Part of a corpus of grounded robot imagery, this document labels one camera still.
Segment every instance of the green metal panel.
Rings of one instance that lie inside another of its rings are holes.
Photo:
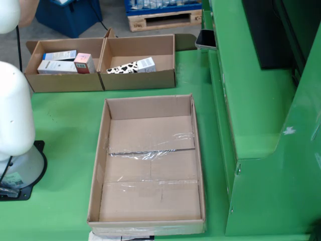
[[[321,27],[276,151],[240,160],[226,234],[305,233],[321,218]]]
[[[227,110],[225,106],[222,79],[220,71],[218,69],[219,63],[217,51],[209,50],[209,62],[212,76],[212,87],[216,107],[217,123],[222,146],[222,157],[224,161],[227,192],[229,200],[231,200],[234,183],[234,172],[236,170],[236,160],[233,150]]]
[[[272,154],[293,100],[289,70],[261,70],[242,0],[211,0],[238,159]]]

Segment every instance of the empty cardboard box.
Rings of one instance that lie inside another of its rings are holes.
[[[87,222],[102,236],[205,231],[191,95],[105,100]]]
[[[107,69],[148,57],[156,72],[107,74]],[[175,87],[175,35],[108,38],[98,71],[106,90]]]

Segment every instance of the white label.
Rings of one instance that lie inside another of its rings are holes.
[[[15,187],[23,185],[24,182],[18,172],[13,172],[11,174],[6,174],[2,183],[5,186]]]
[[[76,66],[77,66],[78,68],[87,69],[87,67],[86,67],[85,64],[76,64]]]

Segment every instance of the concrete floor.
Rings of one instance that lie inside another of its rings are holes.
[[[129,30],[124,0],[100,0],[100,6],[104,19],[104,25],[107,28],[112,27],[118,37],[175,33],[191,33],[197,36],[201,29],[201,25],[198,25],[132,33]],[[96,23],[90,29],[81,34],[80,38],[103,37],[105,32],[106,31],[102,25],[100,23]],[[33,20],[30,26],[20,29],[23,69],[25,70],[31,56],[26,48],[26,41],[64,38],[67,37],[38,23],[36,19]],[[17,38],[15,31],[5,35],[0,35],[0,61],[8,62],[16,67],[19,67]]]

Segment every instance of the open cardboard box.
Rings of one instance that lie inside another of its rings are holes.
[[[102,236],[205,231],[191,95],[105,100],[87,222]]]
[[[25,71],[34,92],[103,91],[98,73],[102,48],[107,37],[115,37],[110,29],[103,38],[60,39],[28,41],[26,46],[32,54]],[[97,73],[92,74],[39,74],[37,69],[44,53],[77,50],[92,55]]]
[[[156,72],[107,74],[107,69],[148,57]],[[175,35],[108,38],[98,71],[106,90],[175,87]]]

